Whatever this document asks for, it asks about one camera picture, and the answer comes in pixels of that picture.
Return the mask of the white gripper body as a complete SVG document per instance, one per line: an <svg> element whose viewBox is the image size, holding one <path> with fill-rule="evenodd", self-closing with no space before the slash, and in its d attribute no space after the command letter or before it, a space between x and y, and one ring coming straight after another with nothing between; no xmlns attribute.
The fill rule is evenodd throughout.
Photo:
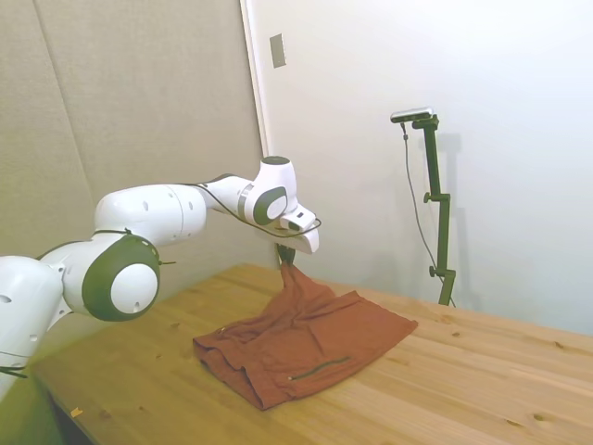
<svg viewBox="0 0 593 445"><path fill-rule="evenodd" d="M287 248L292 248L298 252L313 254L318 250L320 245L320 225L320 221L315 221L310 228L303 232L292 230L283 231L276 238L276 243Z"/></svg>

